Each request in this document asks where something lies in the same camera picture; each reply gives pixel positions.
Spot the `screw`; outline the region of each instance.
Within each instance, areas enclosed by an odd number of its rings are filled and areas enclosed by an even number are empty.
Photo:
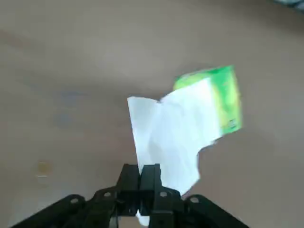
[[[192,197],[192,198],[190,198],[190,201],[191,201],[192,203],[198,203],[198,202],[199,202],[199,199],[196,198],[196,197]]]
[[[110,192],[106,192],[106,193],[104,194],[104,196],[105,196],[105,197],[109,197],[109,196],[111,196],[111,193],[110,193]]]
[[[167,196],[167,193],[166,193],[165,191],[161,191],[161,192],[160,192],[160,196],[161,196],[161,197],[166,197],[166,196]]]
[[[74,198],[74,199],[71,199],[71,203],[78,203],[78,199],[77,198]]]

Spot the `beige table surface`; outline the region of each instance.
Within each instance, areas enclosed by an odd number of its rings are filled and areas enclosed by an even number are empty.
[[[303,227],[303,14],[269,0],[1,0],[0,226],[116,183],[136,162],[128,96],[230,64],[244,128],[201,152],[191,192],[251,227]]]

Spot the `green package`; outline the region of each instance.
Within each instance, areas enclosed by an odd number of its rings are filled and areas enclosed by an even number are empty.
[[[178,77],[173,90],[209,78],[222,135],[242,127],[241,101],[233,66],[201,70]]]

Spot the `white paper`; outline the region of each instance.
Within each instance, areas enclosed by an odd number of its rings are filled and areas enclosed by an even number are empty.
[[[159,163],[164,187],[186,193],[200,178],[197,154],[221,136],[209,79],[159,101],[129,97],[137,162]],[[144,226],[148,218],[139,218]]]

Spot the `green label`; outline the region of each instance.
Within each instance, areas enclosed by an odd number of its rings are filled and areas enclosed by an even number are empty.
[[[173,90],[190,86],[210,78],[222,134],[232,133],[242,127],[241,102],[233,66],[185,74],[176,79]]]

